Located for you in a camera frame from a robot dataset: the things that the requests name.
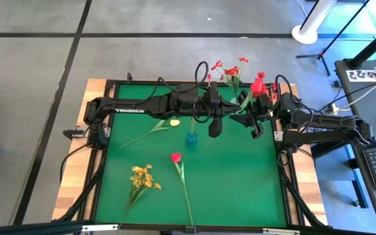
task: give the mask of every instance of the white pole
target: white pole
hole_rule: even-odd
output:
[[[329,14],[337,0],[318,0],[310,15],[304,21],[304,25],[297,25],[292,29],[292,37],[302,44],[313,44],[317,41],[317,29]]]

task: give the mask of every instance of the green mat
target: green mat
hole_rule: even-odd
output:
[[[119,98],[145,99],[154,85],[120,85]],[[226,100],[233,94],[219,88]],[[156,95],[168,93],[164,86]],[[96,223],[189,225],[183,185],[170,154],[180,152],[193,221],[203,226],[285,227],[286,219],[269,121],[265,133],[252,139],[250,129],[223,118],[223,132],[208,136],[208,124],[197,123],[198,146],[185,147],[189,117],[167,131],[149,134],[124,148],[119,147],[148,132],[159,120],[142,114],[116,114],[102,180]],[[151,164],[154,183],[125,215],[132,181],[132,166]]]

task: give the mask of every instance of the gray carpet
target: gray carpet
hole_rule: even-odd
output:
[[[0,31],[75,32],[84,5],[84,0],[0,1]],[[309,12],[312,3],[304,6]],[[336,33],[342,26],[337,21],[344,23],[359,6],[338,3],[320,32]],[[239,17],[232,17],[228,13],[231,11],[240,12]],[[239,5],[225,0],[192,3],[105,0],[93,2],[84,31],[290,33],[303,19],[293,0],[245,0]],[[366,10],[347,33],[376,33]],[[0,146],[4,149],[0,153],[0,225],[9,223],[71,42],[72,39],[0,39]],[[136,80],[155,80],[158,76],[192,80],[194,69],[202,60],[213,63],[222,59],[230,65],[237,57],[244,56],[251,60],[243,72],[246,81],[252,81],[258,71],[264,71],[269,82],[277,74],[284,74],[298,85],[299,94],[308,106],[320,108],[336,95],[337,89],[332,88],[336,77],[327,77],[320,62],[295,56],[318,53],[328,43],[319,40],[304,46],[292,39],[81,39],[25,223],[51,219],[60,163],[70,145],[61,132],[76,123],[88,78],[124,79],[131,72]],[[335,60],[352,57],[367,44],[338,41],[326,54],[331,72]],[[322,95],[315,100],[315,93]],[[354,197],[352,187],[322,182],[321,190],[330,225],[376,231],[372,211],[349,208],[347,201],[336,199],[337,195]]]

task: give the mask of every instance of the tripod stand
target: tripod stand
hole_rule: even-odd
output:
[[[344,30],[346,30],[346,28],[352,23],[352,21],[358,16],[359,12],[361,12],[362,9],[364,9],[364,7],[367,5],[367,3],[369,1],[370,0],[365,1],[365,3],[359,8],[359,10],[355,13],[355,15],[352,16],[352,18],[346,23],[346,25],[343,27],[343,29],[341,29],[341,31],[334,37],[334,39],[330,42],[330,44],[326,48],[323,49],[322,52],[320,52],[319,54],[311,54],[311,55],[297,55],[296,58],[297,59],[299,59],[299,58],[315,58],[315,59],[319,60],[320,62],[323,63],[324,68],[326,69],[327,76],[330,76],[329,68],[327,67],[326,60],[324,59],[324,54],[327,52],[327,50],[329,50],[329,48],[333,45],[333,43],[340,37],[340,35],[344,32]]]

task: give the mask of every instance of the small blue vase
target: small blue vase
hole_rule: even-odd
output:
[[[198,142],[198,134],[195,131],[187,132],[187,134],[185,135],[185,144],[187,145],[187,148],[191,148],[191,149],[195,148],[197,142]]]

